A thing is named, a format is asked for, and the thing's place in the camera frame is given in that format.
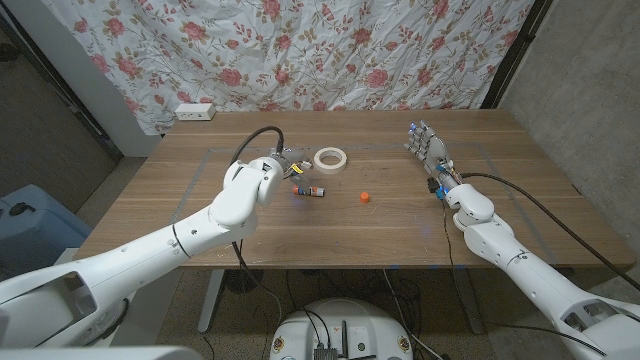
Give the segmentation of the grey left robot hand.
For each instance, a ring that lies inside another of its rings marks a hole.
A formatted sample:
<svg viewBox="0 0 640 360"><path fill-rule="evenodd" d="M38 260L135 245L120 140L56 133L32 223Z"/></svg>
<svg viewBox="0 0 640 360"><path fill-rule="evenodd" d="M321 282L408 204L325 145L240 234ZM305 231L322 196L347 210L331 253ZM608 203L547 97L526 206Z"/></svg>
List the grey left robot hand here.
<svg viewBox="0 0 640 360"><path fill-rule="evenodd" d="M279 162L285 179L302 180L304 171L314 167L312 159L299 149L284 148L278 151L276 148L271 148L268 156Z"/></svg>

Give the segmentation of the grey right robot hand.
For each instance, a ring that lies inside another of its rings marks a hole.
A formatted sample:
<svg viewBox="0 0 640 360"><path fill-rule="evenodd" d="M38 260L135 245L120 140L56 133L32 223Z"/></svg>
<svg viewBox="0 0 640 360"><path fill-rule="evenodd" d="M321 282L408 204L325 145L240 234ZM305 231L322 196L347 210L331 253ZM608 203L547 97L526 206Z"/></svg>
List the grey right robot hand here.
<svg viewBox="0 0 640 360"><path fill-rule="evenodd" d="M418 124L412 122L408 135L405 149L418 158L429 174L429 191L444 199L451 189L462 184L462 177L454 169L446 145L423 120Z"/></svg>

